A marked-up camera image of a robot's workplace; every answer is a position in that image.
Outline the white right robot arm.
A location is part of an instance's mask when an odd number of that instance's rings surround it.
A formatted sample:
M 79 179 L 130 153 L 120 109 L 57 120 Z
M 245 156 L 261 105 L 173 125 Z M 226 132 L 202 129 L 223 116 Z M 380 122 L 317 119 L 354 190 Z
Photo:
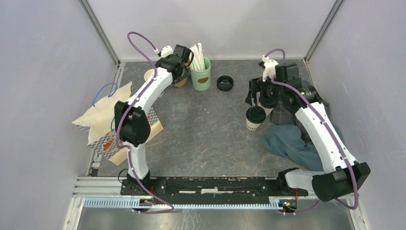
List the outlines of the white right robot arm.
M 288 196 L 295 189 L 303 189 L 315 193 L 323 202 L 340 201 L 353 194 L 354 209 L 359 202 L 359 189 L 371 172 L 369 165 L 358 162 L 347 149 L 328 118 L 321 96 L 313 86 L 302 84 L 295 63 L 263 60 L 259 65 L 263 74 L 249 81 L 245 100 L 250 106 L 246 111 L 247 128 L 258 128 L 282 103 L 306 130 L 321 163 L 320 169 L 280 172 L 277 191 Z

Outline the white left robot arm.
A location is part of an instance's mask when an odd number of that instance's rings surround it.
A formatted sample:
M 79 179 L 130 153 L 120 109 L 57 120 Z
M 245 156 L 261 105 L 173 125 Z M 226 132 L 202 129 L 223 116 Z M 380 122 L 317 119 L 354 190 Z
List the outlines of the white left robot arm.
M 128 153 L 128 174 L 134 179 L 132 189 L 138 195 L 150 190 L 149 168 L 146 161 L 146 141 L 151 133 L 147 115 L 161 93 L 178 82 L 186 70 L 191 50 L 176 45 L 172 54 L 160 58 L 153 74 L 126 102 L 118 101 L 114 107 L 116 142 Z

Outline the white paper coffee cup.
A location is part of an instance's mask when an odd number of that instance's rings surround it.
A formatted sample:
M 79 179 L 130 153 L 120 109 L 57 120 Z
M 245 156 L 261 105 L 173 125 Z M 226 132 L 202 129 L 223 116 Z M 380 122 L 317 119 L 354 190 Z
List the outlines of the white paper coffee cup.
M 273 111 L 273 108 L 265 108 L 265 107 L 263 107 L 263 110 L 265 111 L 265 115 L 268 116 Z

